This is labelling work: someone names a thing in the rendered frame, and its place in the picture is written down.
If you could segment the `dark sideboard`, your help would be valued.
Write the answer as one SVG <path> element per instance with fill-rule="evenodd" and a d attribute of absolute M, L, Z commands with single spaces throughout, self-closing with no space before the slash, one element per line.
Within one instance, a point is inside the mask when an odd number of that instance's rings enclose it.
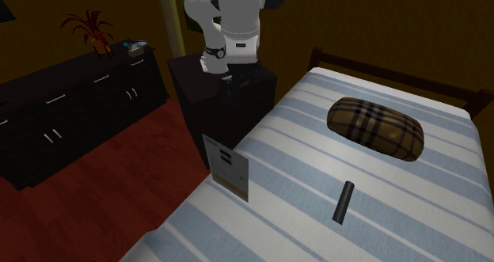
<path fill-rule="evenodd" d="M 111 49 L 0 84 L 0 178 L 34 187 L 166 102 L 152 47 Z"/>

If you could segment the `brown plaid pillow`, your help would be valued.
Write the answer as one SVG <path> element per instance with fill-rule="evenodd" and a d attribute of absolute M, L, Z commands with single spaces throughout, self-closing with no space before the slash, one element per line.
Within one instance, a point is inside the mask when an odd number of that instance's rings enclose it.
<path fill-rule="evenodd" d="M 402 112 L 354 97 L 342 97 L 328 110 L 329 130 L 359 145 L 403 161 L 424 150 L 421 124 Z"/>

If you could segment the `black cylinder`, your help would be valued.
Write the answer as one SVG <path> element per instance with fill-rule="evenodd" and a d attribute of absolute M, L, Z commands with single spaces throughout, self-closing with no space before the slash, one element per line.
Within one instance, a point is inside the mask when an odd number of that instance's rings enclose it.
<path fill-rule="evenodd" d="M 351 181 L 347 180 L 344 183 L 344 187 L 340 193 L 340 198 L 336 204 L 336 208 L 332 216 L 332 220 L 340 225 L 344 222 L 344 217 L 347 213 L 354 187 L 355 185 Z"/>

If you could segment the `dark robot stand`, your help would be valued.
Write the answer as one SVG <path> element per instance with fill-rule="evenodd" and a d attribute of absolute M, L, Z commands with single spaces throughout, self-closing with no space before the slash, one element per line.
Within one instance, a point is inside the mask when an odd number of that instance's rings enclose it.
<path fill-rule="evenodd" d="M 220 96 L 220 74 L 203 72 L 200 53 L 167 61 L 184 121 L 205 165 L 203 136 L 233 149 L 274 107 L 277 77 L 260 66 L 260 80 L 230 103 Z"/>

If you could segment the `pale upright pole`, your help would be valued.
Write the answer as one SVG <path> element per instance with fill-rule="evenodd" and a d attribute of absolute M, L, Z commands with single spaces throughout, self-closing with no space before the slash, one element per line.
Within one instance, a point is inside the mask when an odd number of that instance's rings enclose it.
<path fill-rule="evenodd" d="M 181 32 L 181 23 L 177 11 L 176 0 L 159 0 L 161 5 L 162 15 L 165 20 L 166 31 L 169 38 L 169 44 L 173 53 L 173 57 L 181 57 L 185 55 L 184 42 Z"/>

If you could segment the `red potted plant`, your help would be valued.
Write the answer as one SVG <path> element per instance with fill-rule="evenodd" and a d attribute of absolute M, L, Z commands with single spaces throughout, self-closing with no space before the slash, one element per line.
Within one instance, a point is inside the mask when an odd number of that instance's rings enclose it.
<path fill-rule="evenodd" d="M 91 42 L 93 50 L 96 52 L 99 59 L 101 59 L 102 55 L 107 55 L 111 58 L 113 52 L 108 39 L 114 40 L 114 37 L 112 34 L 102 31 L 101 26 L 107 25 L 113 27 L 113 24 L 107 21 L 100 21 L 100 14 L 100 10 L 90 9 L 85 11 L 84 17 L 75 13 L 65 13 L 64 16 L 66 16 L 66 19 L 63 20 L 59 28 L 64 28 L 67 24 L 76 22 L 77 24 L 73 27 L 72 33 L 75 33 L 76 30 L 81 29 L 84 32 L 84 44 L 87 45 Z"/>

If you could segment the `blue white striped bed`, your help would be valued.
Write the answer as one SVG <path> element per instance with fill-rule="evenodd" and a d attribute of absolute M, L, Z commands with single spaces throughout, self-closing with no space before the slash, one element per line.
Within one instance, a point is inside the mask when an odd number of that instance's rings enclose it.
<path fill-rule="evenodd" d="M 309 71 L 242 139 L 249 201 L 206 178 L 120 262 L 494 262 L 494 203 L 473 113 L 321 67 L 380 69 L 314 50 Z M 402 161 L 327 128 L 342 97 L 416 119 Z M 344 183 L 355 187 L 342 225 Z"/>

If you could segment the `grey flat box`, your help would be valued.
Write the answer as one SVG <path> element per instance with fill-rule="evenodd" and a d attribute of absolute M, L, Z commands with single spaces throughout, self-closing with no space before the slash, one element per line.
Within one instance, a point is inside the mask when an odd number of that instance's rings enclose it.
<path fill-rule="evenodd" d="M 249 160 L 207 135 L 202 136 L 213 180 L 248 202 Z"/>

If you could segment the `blue tissue box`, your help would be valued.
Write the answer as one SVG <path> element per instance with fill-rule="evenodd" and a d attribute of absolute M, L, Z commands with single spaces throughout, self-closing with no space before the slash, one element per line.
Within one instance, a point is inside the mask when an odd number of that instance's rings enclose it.
<path fill-rule="evenodd" d="M 131 40 L 129 42 L 124 42 L 123 46 L 127 48 L 127 54 L 130 57 L 135 58 L 145 53 L 147 42 L 145 40 Z"/>

